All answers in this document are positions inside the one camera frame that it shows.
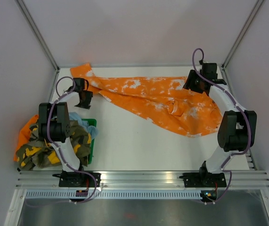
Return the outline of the orange white tie-dye trousers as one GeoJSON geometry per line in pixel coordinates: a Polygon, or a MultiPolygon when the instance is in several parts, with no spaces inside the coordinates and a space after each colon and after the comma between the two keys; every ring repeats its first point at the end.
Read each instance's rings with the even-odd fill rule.
{"type": "Polygon", "coordinates": [[[74,78],[89,82],[88,90],[108,102],[179,135],[217,132],[222,115],[205,93],[183,88],[186,77],[97,77],[90,64],[73,67],[74,78]]]}

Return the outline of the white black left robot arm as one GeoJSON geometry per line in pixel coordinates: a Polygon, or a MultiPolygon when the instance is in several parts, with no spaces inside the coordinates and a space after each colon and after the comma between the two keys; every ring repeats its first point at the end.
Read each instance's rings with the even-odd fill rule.
{"type": "Polygon", "coordinates": [[[86,175],[81,172],[81,162],[74,153],[70,140],[69,108],[90,109],[93,92],[89,91],[90,84],[86,79],[64,76],[59,80],[63,79],[70,79],[72,86],[54,101],[39,105],[38,136],[40,140],[51,144],[62,164],[62,170],[73,172],[70,182],[80,187],[85,184],[86,175]]]}

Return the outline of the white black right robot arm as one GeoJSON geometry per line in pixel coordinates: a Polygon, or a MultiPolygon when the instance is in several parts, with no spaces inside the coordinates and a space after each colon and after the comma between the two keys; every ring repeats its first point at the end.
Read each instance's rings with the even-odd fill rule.
{"type": "Polygon", "coordinates": [[[218,147],[212,156],[200,168],[198,181],[210,186],[215,174],[225,171],[229,161],[238,155],[244,155],[254,144],[257,114],[242,107],[230,93],[226,82],[218,78],[217,64],[199,61],[201,69],[189,72],[183,86],[195,93],[205,93],[217,105],[222,121],[217,134],[218,147]]]}

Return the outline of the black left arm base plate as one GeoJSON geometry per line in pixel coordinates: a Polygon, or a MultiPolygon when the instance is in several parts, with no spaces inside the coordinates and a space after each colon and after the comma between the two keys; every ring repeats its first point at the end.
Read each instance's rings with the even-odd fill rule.
{"type": "Polygon", "coordinates": [[[59,187],[99,187],[101,174],[89,173],[91,176],[77,172],[62,171],[61,174],[53,174],[52,176],[59,178],[59,187]]]}

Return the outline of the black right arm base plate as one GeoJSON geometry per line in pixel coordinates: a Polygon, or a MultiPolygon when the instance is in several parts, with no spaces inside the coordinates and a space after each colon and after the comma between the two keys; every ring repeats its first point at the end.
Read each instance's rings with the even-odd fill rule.
{"type": "Polygon", "coordinates": [[[200,173],[190,172],[183,173],[179,176],[179,179],[182,179],[184,182],[185,188],[218,188],[227,187],[225,175],[223,173],[220,174],[206,174],[201,175],[200,173]]]}

